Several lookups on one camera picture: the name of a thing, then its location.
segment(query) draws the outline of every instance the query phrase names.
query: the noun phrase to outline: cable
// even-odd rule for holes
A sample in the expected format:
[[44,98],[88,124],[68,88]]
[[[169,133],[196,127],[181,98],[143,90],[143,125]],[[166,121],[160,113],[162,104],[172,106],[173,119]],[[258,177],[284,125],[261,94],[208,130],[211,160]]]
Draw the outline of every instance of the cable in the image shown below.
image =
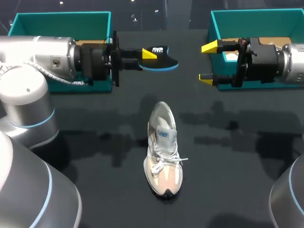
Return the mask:
[[[76,86],[86,86],[88,85],[88,83],[84,82],[84,81],[80,81],[80,82],[70,82],[67,81],[65,79],[62,79],[58,76],[53,75],[52,73],[48,72],[46,69],[42,68],[41,66],[39,66],[38,64],[35,64],[33,62],[23,62],[23,64],[31,66],[33,68],[35,68],[37,71],[39,71],[40,73],[42,73],[44,76],[50,77],[51,79],[64,83],[64,84],[69,84],[69,85],[76,85]],[[8,72],[10,69],[12,69],[14,66],[12,65],[7,65],[5,63],[0,63],[0,65],[2,65],[2,69],[0,70],[0,77],[3,76],[6,72]]]
[[86,86],[86,85],[88,85],[88,83],[83,82],[83,81],[81,81],[81,82],[70,82],[70,81],[67,81],[65,79],[62,79],[58,76],[53,75],[52,73],[48,72],[46,69],[42,68],[41,66],[39,66],[38,64],[35,64],[33,62],[24,62],[24,64],[34,67],[36,70],[38,70],[43,75],[48,76],[51,79],[53,79],[55,81],[58,81],[58,82],[61,82],[61,83],[76,85],[76,86],[79,86],[79,85],[80,86]]

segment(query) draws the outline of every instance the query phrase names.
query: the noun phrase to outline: screw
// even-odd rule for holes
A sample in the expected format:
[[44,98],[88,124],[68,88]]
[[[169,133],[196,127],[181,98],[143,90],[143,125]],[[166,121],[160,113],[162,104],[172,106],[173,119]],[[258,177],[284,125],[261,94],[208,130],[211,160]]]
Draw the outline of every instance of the screw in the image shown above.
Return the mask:
[[54,60],[53,60],[53,65],[54,65],[55,67],[60,66],[60,61],[57,60],[57,59],[54,59]]

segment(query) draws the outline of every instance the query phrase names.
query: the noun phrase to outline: white sneaker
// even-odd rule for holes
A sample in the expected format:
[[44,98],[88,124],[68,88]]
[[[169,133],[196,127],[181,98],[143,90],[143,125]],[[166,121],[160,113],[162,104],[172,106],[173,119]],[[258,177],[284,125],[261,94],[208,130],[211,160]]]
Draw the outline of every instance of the white sneaker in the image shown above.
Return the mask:
[[177,151],[177,131],[171,109],[156,104],[148,122],[148,153],[143,162],[146,178],[159,196],[170,197],[181,188],[182,167]]

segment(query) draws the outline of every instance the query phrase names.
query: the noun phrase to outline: new balance logo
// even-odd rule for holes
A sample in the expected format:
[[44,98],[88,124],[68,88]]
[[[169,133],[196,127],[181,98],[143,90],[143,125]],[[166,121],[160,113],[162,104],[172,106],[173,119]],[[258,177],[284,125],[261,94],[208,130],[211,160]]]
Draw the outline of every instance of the new balance logo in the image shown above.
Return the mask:
[[160,136],[161,136],[161,137],[167,137],[167,136],[168,136],[168,133],[166,133],[166,132],[160,132]]
[[163,51],[163,48],[162,47],[154,47],[152,48],[152,52],[162,52]]

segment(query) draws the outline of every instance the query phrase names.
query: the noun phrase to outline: teal box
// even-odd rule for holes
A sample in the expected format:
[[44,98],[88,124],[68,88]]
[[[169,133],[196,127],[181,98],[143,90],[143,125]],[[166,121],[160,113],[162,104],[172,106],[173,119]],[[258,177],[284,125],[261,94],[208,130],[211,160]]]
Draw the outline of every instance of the teal box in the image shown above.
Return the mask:
[[[111,12],[18,13],[8,36],[72,37],[74,40],[106,40],[112,32]],[[67,85],[48,80],[50,92],[111,92],[112,80],[94,85]]]
[[[292,43],[304,43],[303,9],[248,9],[211,11],[207,41],[221,38],[289,37]],[[237,62],[227,61],[224,53],[210,54],[213,71],[218,75],[236,73]],[[283,83],[244,82],[241,88],[219,85],[224,89],[297,88]]]

